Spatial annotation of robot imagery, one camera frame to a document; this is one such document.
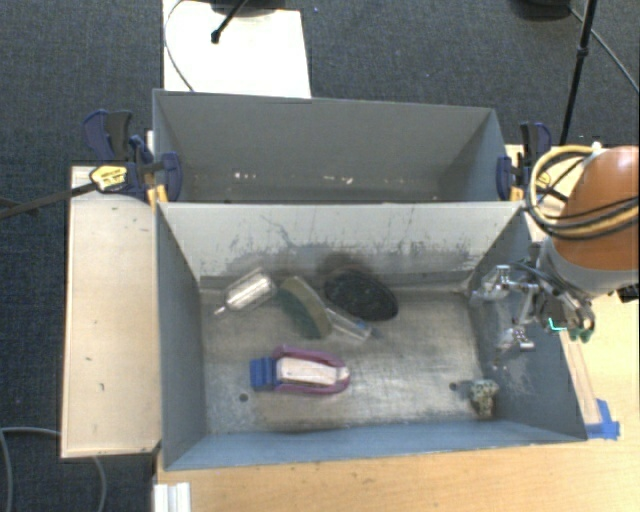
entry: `black mesh object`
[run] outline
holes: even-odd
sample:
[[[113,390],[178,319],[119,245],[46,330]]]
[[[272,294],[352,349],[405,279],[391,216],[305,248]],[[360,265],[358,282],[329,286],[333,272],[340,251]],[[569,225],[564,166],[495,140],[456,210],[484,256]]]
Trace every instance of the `black mesh object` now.
[[[324,284],[328,300],[355,317],[375,322],[398,314],[395,295],[370,274],[353,268],[334,271]]]

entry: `gray bin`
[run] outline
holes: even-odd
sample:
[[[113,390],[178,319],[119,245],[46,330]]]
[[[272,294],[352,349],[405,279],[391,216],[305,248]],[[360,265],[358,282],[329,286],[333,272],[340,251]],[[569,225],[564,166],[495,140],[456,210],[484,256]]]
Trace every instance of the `gray bin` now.
[[[181,201],[491,201],[489,108],[154,91],[154,148]]]
[[[511,326],[518,296],[469,306],[469,291],[481,277],[496,264],[522,258],[529,245],[527,225],[516,206],[473,197],[493,189],[492,179],[486,186],[487,178],[477,177],[492,175],[498,153],[489,148],[501,143],[499,137],[496,140],[499,129],[493,112],[296,100],[292,108],[302,119],[296,115],[285,122],[291,108],[286,100],[165,92],[156,92],[155,99],[156,151],[180,153],[186,178],[183,195],[191,201],[161,204],[156,218],[167,469],[586,439],[560,340],[532,328],[529,335],[536,350],[508,362],[506,371],[494,368],[494,345]],[[338,136],[327,129],[326,137],[313,139],[321,151],[290,126],[299,121],[299,131],[311,136],[312,125],[326,126],[329,114],[343,112],[338,106],[350,111],[350,119],[366,114],[373,120],[375,112],[398,109],[410,126],[405,126],[403,116],[386,115],[378,121],[413,138],[402,141],[403,149],[395,153],[391,148],[399,142],[390,140],[387,150],[392,154],[376,150],[372,159],[368,144],[385,139],[383,131],[380,124],[358,123],[367,138],[356,134],[355,152],[328,155],[323,151],[330,147],[348,147],[341,141],[347,132]],[[305,117],[303,112],[310,111],[319,114]],[[446,119],[458,117],[447,124]],[[274,131],[267,133],[270,118]],[[198,129],[198,120],[207,130]],[[437,133],[431,122],[445,127],[458,123],[466,135],[456,139],[457,147],[457,129],[445,137],[449,143],[438,147],[433,136],[426,136],[420,145],[415,129],[422,123],[423,133]],[[227,134],[224,139],[224,127],[237,138]],[[209,142],[205,132],[211,136]],[[238,141],[233,155],[225,150],[232,139]],[[277,150],[271,152],[269,144]],[[280,153],[286,147],[291,159]],[[317,152],[309,155],[307,150]],[[342,177],[353,178],[351,183],[321,178],[328,175],[323,174],[326,167],[304,167],[314,162],[328,166],[336,156],[350,163]],[[475,158],[482,165],[473,163]],[[396,159],[402,164],[394,165],[400,165],[404,183],[385,188],[373,179],[367,185],[366,168],[374,178],[392,180],[389,166]],[[248,169],[251,162],[263,162],[265,174],[229,174],[235,167]],[[304,169],[308,187],[303,186]],[[420,172],[426,177],[418,179]],[[263,202],[258,203],[261,192]],[[430,203],[434,196],[454,202]],[[355,343],[335,333],[323,340],[305,339],[277,298],[252,311],[213,314],[225,286],[257,266],[276,283],[299,275],[321,290],[337,261],[368,268],[396,294],[399,314],[376,324],[380,339]],[[338,355],[351,370],[351,385],[326,397],[254,392],[249,361],[269,355],[282,343]],[[479,378],[491,378],[500,386],[491,420],[480,420],[467,397],[466,383]]]

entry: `black cable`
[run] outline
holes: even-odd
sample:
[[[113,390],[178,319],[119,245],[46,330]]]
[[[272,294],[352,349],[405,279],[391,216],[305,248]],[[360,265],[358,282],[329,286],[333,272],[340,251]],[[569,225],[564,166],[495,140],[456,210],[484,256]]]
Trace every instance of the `black cable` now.
[[[582,16],[580,16],[573,9],[573,7],[569,6],[569,11],[571,11],[571,14],[573,14],[578,19],[578,21],[580,21],[580,23],[584,23],[584,18]],[[633,80],[633,77],[631,76],[631,73],[629,73],[627,68],[624,66],[624,64],[622,64],[622,62],[620,61],[618,56],[613,52],[613,50],[609,47],[609,45],[604,42],[604,40],[602,39],[602,36],[600,34],[598,34],[598,32],[596,32],[593,29],[591,29],[591,33],[593,34],[593,37],[595,38],[595,40],[600,43],[602,48],[604,48],[604,51],[609,54],[609,57],[611,57],[611,59],[618,66],[620,71],[622,71],[622,74],[625,76],[625,78],[627,80],[629,80],[629,82],[631,83],[631,87],[633,87],[633,89],[636,91],[636,93],[640,94],[640,88],[638,88],[638,84],[636,84],[635,81]]]
[[[59,201],[65,201],[67,199],[71,199],[72,197],[87,194],[88,192],[94,192],[95,190],[96,186],[93,182],[91,182],[86,183],[85,185],[80,185],[76,188],[72,188],[70,190],[63,190],[62,192],[56,192],[55,194],[50,194],[39,199],[34,199],[33,201],[29,201],[28,203],[20,203],[17,206],[13,206],[6,210],[0,211],[0,220],[8,219],[9,217],[14,217],[15,215],[20,215],[21,213],[29,213],[33,210],[42,208],[43,206],[48,206]]]
[[[578,167],[578,165],[580,165],[582,162],[584,162],[584,158],[581,158],[580,160],[576,160],[573,164],[571,164],[571,166],[568,169],[566,169],[558,178],[556,178],[556,181],[554,181],[553,183],[550,183],[547,186],[547,188],[544,190],[542,195],[538,198],[538,202],[541,202],[545,197],[547,197],[547,195],[551,194],[552,191],[555,189],[555,187],[558,186],[558,183],[560,183],[569,174],[571,174],[571,171],[573,171],[576,167]]]
[[[618,224],[614,227],[607,228],[606,230],[603,230],[603,231],[597,231],[596,233],[589,233],[587,235],[567,235],[565,233],[562,233],[562,231],[558,232],[558,231],[554,231],[553,229],[550,230],[548,234],[553,236],[554,238],[560,238],[562,240],[594,240],[596,238],[601,238],[603,236],[613,235],[637,223],[638,223],[638,217],[636,216],[629,219],[626,222],[623,222],[622,224]]]
[[[548,167],[551,167],[552,165],[555,165],[557,162],[556,160],[558,159],[558,157],[564,157],[566,158],[571,158],[574,156],[574,153],[565,153],[562,155],[558,155],[557,157],[549,160],[548,162],[546,162],[540,169],[536,170],[536,174],[531,176],[531,180],[537,180],[538,176],[540,174],[542,174],[543,172],[546,172],[546,169]],[[565,170],[562,175],[556,179],[556,181],[549,186],[549,188],[553,188],[555,185],[557,185],[557,183],[564,179],[572,170],[575,169],[575,167],[577,166],[577,162],[576,164],[572,165],[569,169]],[[603,211],[603,210],[607,210],[609,208],[613,208],[612,210],[602,213],[600,215],[596,215],[593,216],[591,218],[587,218],[587,219],[582,219],[582,220],[574,220],[573,222],[548,222],[548,220],[542,218],[538,212],[536,211],[534,205],[532,204],[532,199],[531,199],[531,195],[530,194],[525,194],[525,204],[526,204],[526,209],[527,212],[531,215],[531,217],[533,218],[533,220],[535,221],[535,223],[548,235],[553,235],[553,236],[557,236],[558,238],[566,238],[566,239],[572,239],[572,240],[590,240],[593,238],[598,238],[600,236],[605,236],[608,234],[612,234],[615,232],[620,231],[621,229],[624,229],[625,227],[628,227],[630,225],[633,225],[634,223],[634,219],[630,219],[629,221],[623,222],[621,225],[617,225],[614,227],[610,227],[610,228],[604,228],[602,230],[596,231],[594,233],[588,233],[588,234],[577,234],[577,235],[572,235],[572,234],[567,234],[566,232],[563,233],[563,231],[565,230],[571,230],[574,228],[580,228],[580,227],[589,227],[589,226],[593,226],[597,223],[600,223],[603,220],[607,220],[610,218],[614,218],[618,215],[620,215],[621,213],[625,212],[626,210],[628,210],[629,208],[632,208],[634,206],[638,205],[638,197],[632,197],[629,198],[628,200],[623,200],[623,201],[616,201],[615,203],[610,203],[608,205],[604,205],[598,208],[595,208],[594,213]],[[549,220],[556,220],[556,221],[562,221],[564,219],[575,219],[575,218],[580,218],[580,217],[584,217],[585,215],[587,215],[589,212],[581,212],[580,214],[574,214],[574,215],[570,215],[570,216],[546,216],[547,219]]]
[[[596,208],[591,208],[589,210],[585,210],[580,213],[572,213],[570,215],[547,215],[548,219],[553,220],[562,220],[562,219],[574,219],[577,217],[584,217],[585,215],[591,215],[593,213],[598,213],[602,210],[608,210],[609,208],[613,208],[614,206],[624,205],[623,209],[632,208],[638,204],[638,196],[627,197],[626,199],[619,199],[618,201],[612,201],[609,204],[605,204],[603,206],[598,206]]]
[[[3,427],[0,428],[0,449],[2,451],[2,458],[6,466],[7,474],[7,506],[6,512],[12,512],[13,510],[13,469],[11,467],[11,458],[9,457],[9,447],[7,446],[7,440],[5,434],[40,434],[52,437],[60,437],[60,432],[50,430],[48,428],[37,427]],[[91,457],[93,463],[98,470],[100,476],[100,503],[96,512],[102,512],[104,510],[104,504],[107,501],[107,475],[104,472],[102,463],[96,458]]]
[[[176,64],[176,61],[173,59],[173,55],[171,54],[171,50],[169,49],[169,44],[167,43],[167,27],[169,26],[169,20],[171,19],[171,16],[173,16],[174,11],[184,1],[185,0],[177,0],[177,2],[174,4],[174,6],[169,11],[169,14],[167,14],[167,20],[164,22],[164,27],[162,28],[162,40],[163,40],[163,43],[164,43],[164,48],[165,48],[165,50],[167,50],[167,56],[169,57],[169,60],[171,61],[171,64],[173,65],[173,69],[176,70],[176,73],[178,73],[178,76],[182,79],[182,81],[185,83],[185,85],[189,88],[189,91],[194,92],[193,87],[191,86],[189,81],[185,78],[185,76],[182,74],[182,71],[180,71],[180,68]]]

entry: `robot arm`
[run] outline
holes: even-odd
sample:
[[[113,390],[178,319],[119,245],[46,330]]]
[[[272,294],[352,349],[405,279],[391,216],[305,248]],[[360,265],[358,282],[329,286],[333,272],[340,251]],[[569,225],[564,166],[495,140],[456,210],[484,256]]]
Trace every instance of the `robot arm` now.
[[[582,174],[559,215],[542,201],[574,168],[542,193],[538,178],[558,158],[584,157]],[[525,193],[526,211],[546,234],[526,261],[505,262],[487,274],[471,303],[521,293],[514,325],[496,345],[531,349],[524,326],[538,322],[549,331],[568,330],[588,341],[595,328],[591,299],[638,283],[638,148],[562,146],[534,166]]]

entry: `black carpet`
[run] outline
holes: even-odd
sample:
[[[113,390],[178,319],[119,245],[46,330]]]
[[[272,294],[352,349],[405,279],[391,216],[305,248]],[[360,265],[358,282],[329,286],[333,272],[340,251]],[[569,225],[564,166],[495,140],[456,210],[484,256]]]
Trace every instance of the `black carpet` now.
[[[493,107],[505,140],[524,120],[560,134],[580,23],[522,0],[317,0],[300,9],[314,96]],[[580,13],[582,2],[574,2]],[[92,158],[79,125],[97,109],[151,126],[162,84],[160,0],[0,2],[0,196],[63,189]],[[599,31],[638,81],[640,3],[600,2]],[[638,144],[638,96],[592,40],[569,141]],[[0,221],[0,426],[59,428],[65,304],[65,215]],[[9,437],[14,510],[92,510],[93,466],[57,460],[55,441]],[[149,457],[105,460],[106,510],[149,507]],[[0,476],[0,509],[6,483]]]

